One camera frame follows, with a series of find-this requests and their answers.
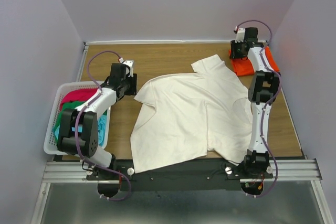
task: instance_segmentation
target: pink cloth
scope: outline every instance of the pink cloth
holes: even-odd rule
[[[59,109],[62,110],[63,104],[67,102],[86,102],[96,93],[97,89],[78,89],[73,90],[68,93],[59,106]]]

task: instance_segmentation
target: teal cloth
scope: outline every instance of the teal cloth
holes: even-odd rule
[[[107,116],[104,114],[98,119],[98,144],[101,147],[103,146],[105,139],[106,120]],[[82,132],[81,125],[78,126],[78,132]],[[54,130],[54,135],[56,139],[58,139],[58,134],[59,134],[59,126]]]

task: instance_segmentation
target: wooden table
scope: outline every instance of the wooden table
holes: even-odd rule
[[[153,45],[91,45],[85,60],[81,81],[90,80],[86,67],[93,55],[103,50],[114,50],[125,60],[135,60],[134,72],[138,74],[138,90],[150,79],[171,73],[193,72],[191,64],[200,59],[218,54],[232,69],[228,57],[229,44],[153,44]],[[90,65],[90,72],[97,80],[105,80],[111,64],[117,62],[113,54],[98,56]],[[252,76],[241,77],[249,87]],[[109,139],[106,151],[118,159],[131,159],[130,136],[137,120],[141,103],[133,97],[124,97],[112,107]],[[274,102],[268,130],[268,142],[275,156],[302,156],[288,109],[282,95]],[[208,152],[207,157],[219,157]]]

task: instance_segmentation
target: white wall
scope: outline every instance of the white wall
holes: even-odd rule
[[[293,0],[62,0],[84,41],[232,39],[261,19],[275,31]],[[267,38],[265,30],[261,38]]]
[[[272,43],[302,149],[336,220],[336,0],[295,0]]]
[[[57,87],[82,42],[61,0],[0,0],[0,222],[30,223]]]

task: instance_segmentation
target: gray floor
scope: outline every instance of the gray floor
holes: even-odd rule
[[[310,182],[278,182],[257,199],[241,191],[160,191],[122,202],[99,199],[96,186],[52,185],[42,223],[323,223]]]

